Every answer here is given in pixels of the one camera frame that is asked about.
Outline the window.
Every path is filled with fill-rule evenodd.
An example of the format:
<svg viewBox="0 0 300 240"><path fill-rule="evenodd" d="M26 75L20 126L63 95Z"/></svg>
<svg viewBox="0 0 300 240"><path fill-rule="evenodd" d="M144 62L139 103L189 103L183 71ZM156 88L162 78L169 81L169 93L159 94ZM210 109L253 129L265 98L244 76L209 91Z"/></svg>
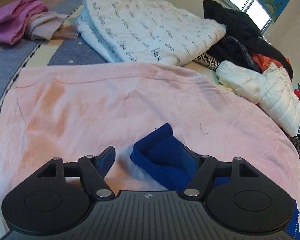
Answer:
<svg viewBox="0 0 300 240"><path fill-rule="evenodd" d="M264 33L272 20L257 0L220 0L227 8L245 12Z"/></svg>

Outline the white puffer jacket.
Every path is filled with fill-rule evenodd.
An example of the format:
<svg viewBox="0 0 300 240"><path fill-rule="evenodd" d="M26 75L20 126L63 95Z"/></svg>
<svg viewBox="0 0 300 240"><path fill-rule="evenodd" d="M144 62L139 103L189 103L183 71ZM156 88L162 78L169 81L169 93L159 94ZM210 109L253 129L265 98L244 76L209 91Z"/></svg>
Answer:
<svg viewBox="0 0 300 240"><path fill-rule="evenodd" d="M300 101L283 67L271 63L262 74L223 61L216 69L219 82L258 105L286 134L294 137L300 127Z"/></svg>

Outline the beige garment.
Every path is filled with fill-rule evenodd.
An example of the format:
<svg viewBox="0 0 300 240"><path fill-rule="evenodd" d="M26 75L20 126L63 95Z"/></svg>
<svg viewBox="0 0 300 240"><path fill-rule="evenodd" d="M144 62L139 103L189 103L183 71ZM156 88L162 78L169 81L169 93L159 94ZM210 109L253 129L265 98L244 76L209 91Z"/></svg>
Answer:
<svg viewBox="0 0 300 240"><path fill-rule="evenodd" d="M76 25L65 25L66 14L56 12L41 12L30 17L30 23L25 29L25 35L32 41L53 39L74 39L78 37Z"/></svg>

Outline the purple pink garment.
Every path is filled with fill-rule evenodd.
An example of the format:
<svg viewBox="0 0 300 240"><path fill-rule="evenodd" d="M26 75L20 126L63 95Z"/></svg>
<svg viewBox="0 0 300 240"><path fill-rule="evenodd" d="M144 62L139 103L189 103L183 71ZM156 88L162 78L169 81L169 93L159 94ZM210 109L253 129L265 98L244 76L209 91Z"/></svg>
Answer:
<svg viewBox="0 0 300 240"><path fill-rule="evenodd" d="M19 41L30 18L48 10L39 0L17 0L0 8L0 43L13 45Z"/></svg>

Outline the white quilt with script print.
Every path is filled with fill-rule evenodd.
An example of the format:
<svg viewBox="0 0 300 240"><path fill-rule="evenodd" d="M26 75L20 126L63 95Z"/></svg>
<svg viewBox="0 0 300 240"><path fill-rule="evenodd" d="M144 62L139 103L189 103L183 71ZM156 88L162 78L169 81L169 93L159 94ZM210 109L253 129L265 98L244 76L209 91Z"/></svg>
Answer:
<svg viewBox="0 0 300 240"><path fill-rule="evenodd" d="M108 62L184 66L226 34L225 25L158 0L83 0L77 23Z"/></svg>

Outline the blue knit sweater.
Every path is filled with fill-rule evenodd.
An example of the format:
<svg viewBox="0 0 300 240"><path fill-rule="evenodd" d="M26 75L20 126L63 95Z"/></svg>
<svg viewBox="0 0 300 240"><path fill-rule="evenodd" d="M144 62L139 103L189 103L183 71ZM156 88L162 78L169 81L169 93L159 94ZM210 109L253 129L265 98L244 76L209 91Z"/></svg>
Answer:
<svg viewBox="0 0 300 240"><path fill-rule="evenodd" d="M134 144L132 162L168 189L168 229L191 239L300 239L296 201L241 157L216 159L211 179L191 180L182 142L164 124Z"/></svg>

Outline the black clothes pile on bed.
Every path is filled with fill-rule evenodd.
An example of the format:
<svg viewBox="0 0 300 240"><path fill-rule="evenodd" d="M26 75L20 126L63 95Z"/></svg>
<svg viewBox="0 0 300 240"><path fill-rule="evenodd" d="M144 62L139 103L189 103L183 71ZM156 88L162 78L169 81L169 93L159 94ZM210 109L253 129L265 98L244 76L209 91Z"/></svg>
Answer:
<svg viewBox="0 0 300 240"><path fill-rule="evenodd" d="M216 1L203 0L204 18L226 26L226 35L208 49L207 54L217 61L230 61L240 67L262 73L252 54L261 54L281 63L290 78L293 70L286 58L262 38L262 34L245 12L223 7Z"/></svg>

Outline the pink bed sheet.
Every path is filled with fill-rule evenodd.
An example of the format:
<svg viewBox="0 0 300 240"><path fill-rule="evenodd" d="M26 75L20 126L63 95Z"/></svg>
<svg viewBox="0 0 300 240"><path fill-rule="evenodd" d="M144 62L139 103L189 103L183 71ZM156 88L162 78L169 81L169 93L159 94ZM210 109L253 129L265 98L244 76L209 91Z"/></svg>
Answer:
<svg viewBox="0 0 300 240"><path fill-rule="evenodd" d="M300 211L298 153L264 111L195 71L147 63L24 68L0 113L0 200L53 157L76 161L110 145L114 191L160 190L130 153L166 123L194 152L244 158Z"/></svg>

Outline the orange garment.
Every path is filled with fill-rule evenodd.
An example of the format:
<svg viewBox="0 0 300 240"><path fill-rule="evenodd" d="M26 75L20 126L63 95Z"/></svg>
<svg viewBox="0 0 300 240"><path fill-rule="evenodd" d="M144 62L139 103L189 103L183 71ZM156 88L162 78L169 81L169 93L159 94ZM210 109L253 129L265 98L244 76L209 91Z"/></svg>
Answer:
<svg viewBox="0 0 300 240"><path fill-rule="evenodd" d="M257 53L252 53L251 55L253 60L261 68L262 72L266 71L271 63L274 63L277 66L277 68L282 67L282 64L276 59L272 59Z"/></svg>

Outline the striped blue bed cover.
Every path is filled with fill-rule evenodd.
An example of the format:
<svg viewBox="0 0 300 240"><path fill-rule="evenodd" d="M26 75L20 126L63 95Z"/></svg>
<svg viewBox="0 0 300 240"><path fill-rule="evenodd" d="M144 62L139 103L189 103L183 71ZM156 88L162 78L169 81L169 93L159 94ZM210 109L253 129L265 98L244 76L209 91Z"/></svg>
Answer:
<svg viewBox="0 0 300 240"><path fill-rule="evenodd" d="M66 40L25 40L0 46L0 113L4 98L25 67L106 63L80 36Z"/></svg>

